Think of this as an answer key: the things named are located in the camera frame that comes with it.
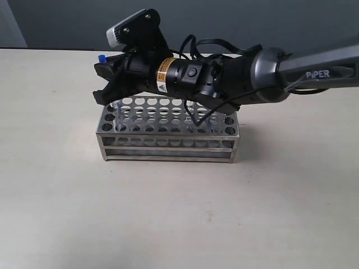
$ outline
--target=white table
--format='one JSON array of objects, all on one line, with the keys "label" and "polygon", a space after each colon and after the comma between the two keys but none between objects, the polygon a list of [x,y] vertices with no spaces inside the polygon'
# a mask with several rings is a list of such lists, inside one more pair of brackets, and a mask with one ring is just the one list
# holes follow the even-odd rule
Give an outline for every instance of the white table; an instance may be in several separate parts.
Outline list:
[{"label": "white table", "polygon": [[235,164],[105,162],[98,54],[0,50],[0,269],[358,267],[359,88],[243,106]]}]

